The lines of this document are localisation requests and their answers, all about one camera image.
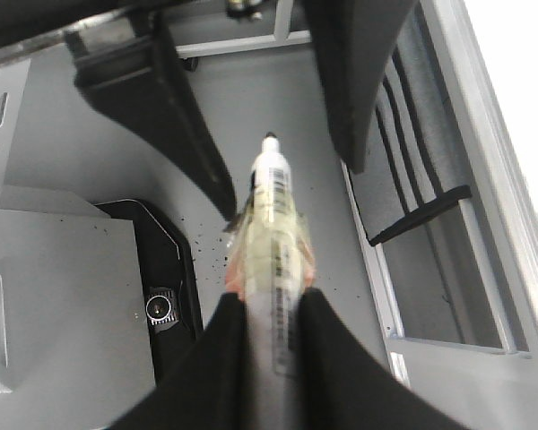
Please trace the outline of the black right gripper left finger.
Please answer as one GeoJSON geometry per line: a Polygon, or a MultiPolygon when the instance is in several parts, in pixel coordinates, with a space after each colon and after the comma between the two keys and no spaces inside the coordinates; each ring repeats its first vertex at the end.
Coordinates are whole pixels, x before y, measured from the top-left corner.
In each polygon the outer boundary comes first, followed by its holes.
{"type": "Polygon", "coordinates": [[[235,293],[223,294],[195,345],[111,427],[238,429],[245,331],[244,303],[235,293]]]}

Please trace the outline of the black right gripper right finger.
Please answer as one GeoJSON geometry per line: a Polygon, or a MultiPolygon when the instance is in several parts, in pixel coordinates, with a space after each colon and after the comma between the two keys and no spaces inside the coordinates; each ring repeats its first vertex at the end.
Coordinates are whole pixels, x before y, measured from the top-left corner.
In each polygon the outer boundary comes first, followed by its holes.
{"type": "Polygon", "coordinates": [[[399,383],[351,334],[318,288],[298,311],[310,429],[463,429],[399,383]]]}

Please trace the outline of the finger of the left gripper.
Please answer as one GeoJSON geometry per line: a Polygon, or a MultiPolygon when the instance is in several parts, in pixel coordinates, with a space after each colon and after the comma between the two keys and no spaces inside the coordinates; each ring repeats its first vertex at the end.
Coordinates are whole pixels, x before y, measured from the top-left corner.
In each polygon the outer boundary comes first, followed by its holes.
{"type": "Polygon", "coordinates": [[[74,85],[96,112],[177,166],[225,220],[237,212],[230,172],[198,106],[165,13],[129,13],[65,37],[74,85]]]}
{"type": "Polygon", "coordinates": [[[386,63],[416,1],[304,1],[334,148],[355,173],[386,63]]]}

